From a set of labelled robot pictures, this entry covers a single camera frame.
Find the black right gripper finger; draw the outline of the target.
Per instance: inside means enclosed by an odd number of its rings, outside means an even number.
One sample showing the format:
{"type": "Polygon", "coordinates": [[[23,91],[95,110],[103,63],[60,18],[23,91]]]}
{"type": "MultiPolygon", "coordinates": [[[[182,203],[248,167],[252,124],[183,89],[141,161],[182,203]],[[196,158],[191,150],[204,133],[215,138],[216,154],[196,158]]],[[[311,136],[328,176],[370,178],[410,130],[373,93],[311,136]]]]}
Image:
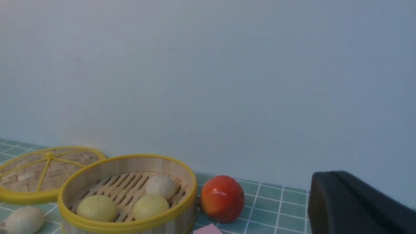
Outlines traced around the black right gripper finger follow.
{"type": "Polygon", "coordinates": [[[308,216],[313,234],[414,234],[416,213],[347,171],[315,172],[308,216]]]}

